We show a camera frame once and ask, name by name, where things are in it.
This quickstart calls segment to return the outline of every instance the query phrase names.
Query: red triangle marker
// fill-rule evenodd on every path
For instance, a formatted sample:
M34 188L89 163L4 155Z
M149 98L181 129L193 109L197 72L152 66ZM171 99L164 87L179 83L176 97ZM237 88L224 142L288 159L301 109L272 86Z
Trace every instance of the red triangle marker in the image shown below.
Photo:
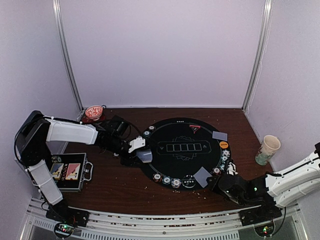
M189 125L189 127L192 129L193 134L195 134L196 131L198 131L201 128L201 126L198 125Z

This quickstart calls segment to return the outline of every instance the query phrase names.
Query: poker chip case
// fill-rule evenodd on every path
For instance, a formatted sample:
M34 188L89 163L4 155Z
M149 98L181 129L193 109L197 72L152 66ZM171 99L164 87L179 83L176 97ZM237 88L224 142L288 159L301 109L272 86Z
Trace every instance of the poker chip case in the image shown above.
M94 166L88 161L86 153L57 154L53 155L52 159L58 160L58 163L52 162L49 168L51 174L54 164L63 164L62 170L59 172L60 178L55 178L55 183L61 192L81 192L84 182L91 181Z

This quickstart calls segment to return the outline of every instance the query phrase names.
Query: white poker chip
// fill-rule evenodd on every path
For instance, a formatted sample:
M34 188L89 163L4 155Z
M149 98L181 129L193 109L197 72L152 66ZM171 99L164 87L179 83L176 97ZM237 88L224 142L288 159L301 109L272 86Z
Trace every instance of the white poker chip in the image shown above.
M226 157L229 157L229 156L230 156L230 151L228 151L228 150L223 150L223 151L222 151L222 154L223 154L224 156L226 156Z
M162 180L162 183L165 184L165 185L170 184L171 183L171 178L168 177L168 176L164 177L163 180Z
M172 180L171 185L173 188L178 189L181 186L181 181L178 178Z
M221 172L221 170L216 167L216 168L213 169L213 172L214 172L215 174L219 174L219 173Z
M159 173L156 173L156 174L153 175L153 179L154 180L159 180L159 179L161 179L161 175Z

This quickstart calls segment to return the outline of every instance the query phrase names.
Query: paper cup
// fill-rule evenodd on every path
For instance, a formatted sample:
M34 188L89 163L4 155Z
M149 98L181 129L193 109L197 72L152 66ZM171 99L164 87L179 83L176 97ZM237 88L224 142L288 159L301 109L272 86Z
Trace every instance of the paper cup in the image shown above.
M259 151L255 156L255 161L257 164L264 166L270 161L270 159L275 155L275 153L281 147L281 142L276 136L266 135L263 138L263 142Z

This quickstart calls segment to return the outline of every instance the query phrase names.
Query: orange chip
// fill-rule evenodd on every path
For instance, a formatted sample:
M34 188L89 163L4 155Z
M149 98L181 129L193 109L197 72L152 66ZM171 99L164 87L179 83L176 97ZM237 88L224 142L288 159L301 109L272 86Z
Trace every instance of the orange chip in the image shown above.
M221 141L220 142L220 147L222 149L226 149L227 147L229 147L229 144L226 141Z

